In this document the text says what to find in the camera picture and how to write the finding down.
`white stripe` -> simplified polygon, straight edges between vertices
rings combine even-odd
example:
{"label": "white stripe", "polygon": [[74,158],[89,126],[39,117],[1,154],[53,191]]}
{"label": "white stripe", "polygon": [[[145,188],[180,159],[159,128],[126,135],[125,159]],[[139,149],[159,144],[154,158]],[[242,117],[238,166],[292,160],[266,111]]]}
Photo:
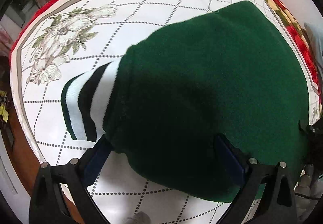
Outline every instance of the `white stripe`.
{"label": "white stripe", "polygon": [[102,128],[103,119],[117,77],[120,60],[115,60],[107,66],[92,98],[90,115],[96,127],[96,140],[99,140],[105,133]]}
{"label": "white stripe", "polygon": [[66,92],[66,105],[68,115],[71,120],[71,126],[77,140],[87,140],[82,114],[78,106],[80,91],[89,80],[95,70],[86,72],[76,78],[68,87]]}

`floral print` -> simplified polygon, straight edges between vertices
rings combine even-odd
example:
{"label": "floral print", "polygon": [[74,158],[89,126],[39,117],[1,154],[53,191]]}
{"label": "floral print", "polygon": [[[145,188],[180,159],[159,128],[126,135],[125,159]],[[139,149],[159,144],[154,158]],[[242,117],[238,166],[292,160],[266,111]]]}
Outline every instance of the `floral print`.
{"label": "floral print", "polygon": [[29,62],[34,63],[26,83],[40,85],[60,79],[58,66],[69,62],[69,50],[72,49],[73,54],[80,48],[86,50],[86,42],[97,35],[97,32],[90,32],[96,21],[115,16],[117,9],[116,5],[108,4],[94,9],[75,8],[51,17],[51,26],[45,28],[45,33],[33,43]]}
{"label": "floral print", "polygon": [[319,120],[319,110],[316,106],[313,107],[312,109],[312,119],[311,119],[311,124],[315,124],[317,120]]}
{"label": "floral print", "polygon": [[44,84],[50,81],[58,80],[62,77],[58,66],[69,62],[69,56],[50,56],[48,58],[37,58],[32,66],[30,75],[27,78],[27,84]]}
{"label": "floral print", "polygon": [[[264,0],[268,6],[275,11],[278,17],[281,19],[283,25],[287,29],[293,41],[296,43],[299,51],[301,52],[306,66],[311,73],[311,77],[314,83],[318,84],[318,74],[313,64],[313,57],[310,52],[309,44],[303,34],[301,26],[298,24],[293,15],[286,9],[286,7],[280,2],[280,0]],[[319,99],[321,99],[321,91],[319,90]],[[319,110],[322,110],[321,103],[319,104]]]}

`bed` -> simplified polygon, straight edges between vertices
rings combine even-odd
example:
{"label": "bed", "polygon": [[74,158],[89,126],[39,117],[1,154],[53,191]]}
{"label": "bed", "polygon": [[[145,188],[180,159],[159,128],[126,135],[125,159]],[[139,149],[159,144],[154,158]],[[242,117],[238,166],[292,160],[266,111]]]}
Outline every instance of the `bed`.
{"label": "bed", "polygon": [[[67,131],[60,97],[71,78],[121,58],[132,44],[164,25],[240,1],[252,2],[289,44],[306,79],[309,122],[315,123],[321,111],[316,68],[301,26],[280,0],[52,0],[30,21],[11,53],[15,107],[39,161],[66,164],[94,145],[72,140]],[[71,199],[68,188],[62,188]],[[149,181],[132,170],[124,154],[116,153],[88,191],[112,224],[138,211],[147,213],[152,223],[216,223],[230,205]]]}

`white flower print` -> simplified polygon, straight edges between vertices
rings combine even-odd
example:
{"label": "white flower print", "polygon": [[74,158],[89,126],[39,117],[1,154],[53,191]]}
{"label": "white flower print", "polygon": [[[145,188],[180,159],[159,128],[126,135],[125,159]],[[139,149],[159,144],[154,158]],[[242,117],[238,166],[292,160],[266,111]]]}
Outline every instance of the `white flower print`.
{"label": "white flower print", "polygon": [[318,110],[318,108],[316,106],[314,106],[313,109],[312,109],[311,124],[315,124],[318,119],[319,119],[319,110]]}
{"label": "white flower print", "polygon": [[53,26],[51,30],[43,37],[34,51],[33,57],[29,62],[39,57],[53,56],[59,52],[62,47],[69,45],[75,40],[79,31],[86,28],[91,23],[91,19],[85,14],[75,15],[71,18]]}
{"label": "white flower print", "polygon": [[48,58],[37,58],[32,66],[30,75],[26,83],[45,84],[50,81],[58,80],[62,77],[58,66],[69,62],[69,56],[60,55],[58,57],[50,56]]}
{"label": "white flower print", "polygon": [[81,47],[86,50],[85,43],[97,35],[97,32],[89,32],[96,21],[115,16],[117,9],[116,5],[107,4],[96,9],[75,8],[51,17],[51,26],[45,28],[45,33],[33,43],[29,62],[34,63],[26,83],[39,85],[60,79],[62,74],[58,66],[69,62],[66,53],[72,49],[76,54]]}
{"label": "white flower print", "polygon": [[94,11],[88,14],[90,18],[110,18],[116,15],[116,11],[118,10],[117,5],[109,4],[104,5],[98,9],[94,9]]}

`metal screw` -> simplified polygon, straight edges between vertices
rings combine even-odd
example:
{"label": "metal screw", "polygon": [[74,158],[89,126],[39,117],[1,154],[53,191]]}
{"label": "metal screw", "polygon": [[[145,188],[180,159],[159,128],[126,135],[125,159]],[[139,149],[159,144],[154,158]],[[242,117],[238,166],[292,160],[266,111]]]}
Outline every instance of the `metal screw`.
{"label": "metal screw", "polygon": [[78,159],[78,158],[72,158],[69,162],[70,162],[72,165],[76,165],[76,164],[79,162],[79,159]]}
{"label": "metal screw", "polygon": [[279,162],[279,165],[280,165],[282,168],[287,167],[287,164],[286,164],[284,161]]}
{"label": "metal screw", "polygon": [[41,168],[46,168],[47,166],[48,166],[47,162],[41,163],[41,165],[40,165]]}
{"label": "metal screw", "polygon": [[258,163],[258,161],[257,161],[257,159],[255,159],[255,158],[250,158],[249,159],[249,163],[251,164],[251,165],[255,165],[255,164],[257,164]]}

